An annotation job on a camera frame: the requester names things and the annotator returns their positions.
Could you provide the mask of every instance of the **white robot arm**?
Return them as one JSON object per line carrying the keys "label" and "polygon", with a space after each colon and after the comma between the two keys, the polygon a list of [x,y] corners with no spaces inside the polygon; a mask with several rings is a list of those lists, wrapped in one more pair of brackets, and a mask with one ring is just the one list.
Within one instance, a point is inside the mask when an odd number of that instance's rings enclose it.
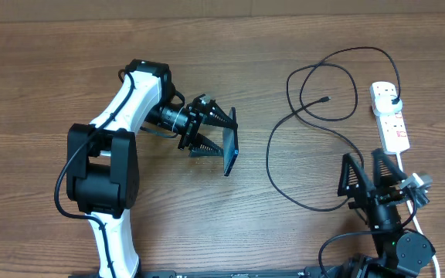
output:
{"label": "white robot arm", "polygon": [[[134,132],[137,135],[140,126],[144,123],[149,111],[159,103],[161,99],[161,78],[140,71],[131,73],[134,80],[134,91],[130,99],[124,105],[123,109],[104,129],[117,131],[124,128],[126,131]],[[93,119],[90,124],[99,127],[106,122],[110,114],[113,113],[120,103],[127,96],[131,81],[126,78],[123,86],[111,101],[106,110]],[[101,151],[100,155],[110,156],[110,151]],[[137,273],[140,260],[135,252],[133,240],[131,237],[130,210],[125,209],[119,219],[115,219],[111,214],[102,212],[91,212],[92,216],[97,217],[104,223],[107,238],[109,240],[108,248],[110,259],[114,264],[116,277],[133,278]],[[107,267],[107,257],[102,236],[102,231],[95,221],[90,221],[93,234],[96,238],[97,249],[100,257],[99,276],[103,278],[112,278],[110,269]]]}
{"label": "white robot arm", "polygon": [[[81,212],[94,218],[89,222],[100,257],[97,275],[103,278],[133,278],[140,272],[131,237],[130,208],[140,180],[135,137],[139,130],[147,130],[142,127],[145,121],[181,135],[178,148],[189,147],[191,157],[224,157],[225,175],[238,155],[234,108],[227,116],[204,95],[184,108],[184,97],[172,85],[165,64],[134,60],[125,73],[128,77],[125,75],[123,86],[106,110],[89,125],[74,124],[68,133],[66,193]],[[182,103],[171,103],[174,96]],[[224,149],[198,133],[200,124],[224,127]],[[87,147],[80,148],[84,142]],[[89,162],[88,157],[99,155],[110,157],[110,166]],[[104,230],[96,220],[104,224]]]}

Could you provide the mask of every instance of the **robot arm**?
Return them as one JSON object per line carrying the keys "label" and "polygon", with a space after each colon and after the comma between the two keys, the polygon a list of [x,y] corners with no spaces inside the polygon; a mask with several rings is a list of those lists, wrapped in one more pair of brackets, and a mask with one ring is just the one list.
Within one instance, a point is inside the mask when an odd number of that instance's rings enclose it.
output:
{"label": "robot arm", "polygon": [[[103,278],[132,278],[140,271],[139,256],[131,237],[130,208],[137,198],[140,181],[135,137],[145,121],[181,135],[178,148],[189,147],[191,157],[223,157],[225,175],[229,175],[238,155],[234,108],[227,116],[205,95],[184,108],[184,97],[175,90],[166,64],[135,59],[125,67],[125,72],[131,75],[134,89],[114,120],[103,130],[96,129],[124,102],[131,91],[130,78],[125,78],[116,97],[99,117],[89,125],[74,124],[68,133],[70,166],[66,173],[66,193],[70,200],[76,201],[81,212],[104,224],[107,245],[98,223],[89,220],[100,257],[97,275]],[[172,103],[174,96],[183,103]],[[201,124],[223,127],[224,148],[199,134]],[[87,147],[80,148],[87,140]],[[90,163],[89,157],[100,155],[110,157],[110,165]],[[107,263],[106,248],[112,269]]]}
{"label": "robot arm", "polygon": [[320,266],[304,269],[306,278],[412,278],[417,277],[435,255],[436,250],[427,237],[405,228],[411,217],[401,223],[401,216],[396,208],[407,200],[413,202],[414,213],[417,208],[427,205],[429,199],[426,193],[432,185],[432,178],[427,174],[413,174],[408,177],[382,149],[373,151],[372,156],[373,181],[350,154],[343,156],[338,196],[352,199],[353,202],[349,202],[348,207],[361,209],[366,214],[370,232],[356,234],[371,234],[379,257],[356,254],[342,266],[324,267],[321,264],[321,253],[333,241],[328,240],[319,252]]}
{"label": "robot arm", "polygon": [[[161,100],[162,89],[160,77],[141,71],[134,71],[131,75],[133,76],[135,84],[134,91],[115,120],[104,128],[106,130],[117,131],[120,128],[124,128],[126,131],[131,131],[137,135],[147,114],[151,111],[152,107]],[[130,85],[130,79],[125,79],[120,91],[116,94],[116,97],[111,101],[106,110],[99,115],[99,117],[93,119],[90,124],[97,127],[103,124],[127,96]]]}

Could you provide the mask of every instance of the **white power strip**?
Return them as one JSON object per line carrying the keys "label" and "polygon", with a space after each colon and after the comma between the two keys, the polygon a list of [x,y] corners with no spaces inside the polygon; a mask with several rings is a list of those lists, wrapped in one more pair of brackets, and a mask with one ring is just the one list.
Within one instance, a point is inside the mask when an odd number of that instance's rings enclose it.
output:
{"label": "white power strip", "polygon": [[[372,98],[372,109],[374,110],[377,126],[379,127],[379,136],[382,143],[382,149],[386,154],[395,154],[398,161],[398,167],[403,171],[401,162],[401,153],[409,149],[408,134],[401,114],[401,107],[395,105],[389,108],[388,102],[396,97],[396,87],[389,82],[379,81],[370,86],[370,97]],[[413,207],[410,201],[406,202],[409,213],[413,213]],[[423,234],[418,219],[413,217],[416,231]],[[439,262],[435,256],[432,257],[433,265],[436,270],[436,278],[440,278]]]}
{"label": "white power strip", "polygon": [[[389,82],[375,82],[370,86],[373,109],[375,109],[375,99],[396,97],[396,95],[396,87]],[[397,154],[409,149],[408,134],[401,111],[376,115],[375,118],[379,127],[382,148],[386,154]]]}

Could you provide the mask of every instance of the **wooden table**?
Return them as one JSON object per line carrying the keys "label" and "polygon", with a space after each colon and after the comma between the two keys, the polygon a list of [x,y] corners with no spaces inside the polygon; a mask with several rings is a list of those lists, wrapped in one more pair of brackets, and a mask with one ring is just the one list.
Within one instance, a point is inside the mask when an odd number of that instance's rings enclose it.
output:
{"label": "wooden table", "polygon": [[[63,277],[90,273],[99,261],[87,222],[62,217],[53,204],[65,162],[66,134],[88,123],[120,87],[117,71],[133,58],[168,63],[187,100],[202,93],[236,108],[240,156],[230,177],[219,158],[188,158],[177,140],[137,137],[141,188],[132,212],[136,250],[145,270],[268,270],[317,265],[321,244],[342,232],[367,229],[346,207],[311,212],[270,185],[265,150],[273,126],[289,114],[287,75],[327,54],[377,46],[399,67],[403,114],[412,148],[408,172],[433,176],[430,204],[418,213],[437,248],[445,276],[445,15],[348,15],[251,19],[174,19],[0,24],[0,277]],[[358,86],[355,115],[325,123],[363,151],[380,147],[369,86],[395,82],[389,61],[374,51],[331,59]],[[298,104],[304,78],[291,94]],[[346,115],[354,95],[338,69],[319,69],[305,101],[331,96],[311,110]],[[204,131],[221,143],[218,129]],[[276,183],[297,200],[329,207],[341,156],[352,151],[338,137],[289,120],[274,135],[270,166]],[[65,208],[77,212],[64,190]],[[403,217],[406,208],[399,207]],[[370,237],[330,245],[326,264],[355,252],[375,254]],[[432,267],[423,270],[431,277]]]}

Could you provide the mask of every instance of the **white cable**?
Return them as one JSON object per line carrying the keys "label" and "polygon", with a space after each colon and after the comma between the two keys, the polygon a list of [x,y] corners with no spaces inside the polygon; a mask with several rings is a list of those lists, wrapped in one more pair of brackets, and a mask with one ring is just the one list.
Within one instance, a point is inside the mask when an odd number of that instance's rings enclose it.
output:
{"label": "white cable", "polygon": [[[398,161],[399,170],[404,171],[403,163],[401,162],[401,154],[399,152],[396,153],[396,160]],[[411,201],[406,202],[406,206],[408,206],[409,213],[412,214],[413,205],[411,204]],[[420,224],[418,223],[418,219],[416,218],[416,216],[413,217],[413,223],[415,224],[416,231],[423,235],[422,228],[420,228]],[[439,261],[437,260],[435,255],[433,255],[432,261],[433,261],[433,267],[436,270],[436,278],[440,278]]]}
{"label": "white cable", "polygon": [[178,114],[176,114],[175,120],[173,120],[173,126],[171,127],[172,132],[175,132],[175,124],[176,124],[176,121],[179,117],[179,114],[182,112],[182,110],[183,110],[183,106],[182,106],[182,108],[179,109]]}

